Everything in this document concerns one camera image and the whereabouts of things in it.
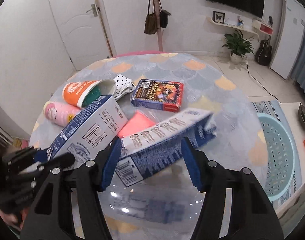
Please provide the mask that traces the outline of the person's left hand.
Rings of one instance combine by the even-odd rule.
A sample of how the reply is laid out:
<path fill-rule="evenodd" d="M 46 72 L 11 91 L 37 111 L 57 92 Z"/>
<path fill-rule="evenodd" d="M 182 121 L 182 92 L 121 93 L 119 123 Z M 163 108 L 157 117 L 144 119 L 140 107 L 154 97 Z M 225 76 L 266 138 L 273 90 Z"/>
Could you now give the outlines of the person's left hand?
<path fill-rule="evenodd" d="M 8 226 L 11 226 L 16 230 L 21 231 L 28 212 L 29 208 L 26 208 L 21 210 L 18 214 L 6 214 L 0 209 L 0 217 Z"/>

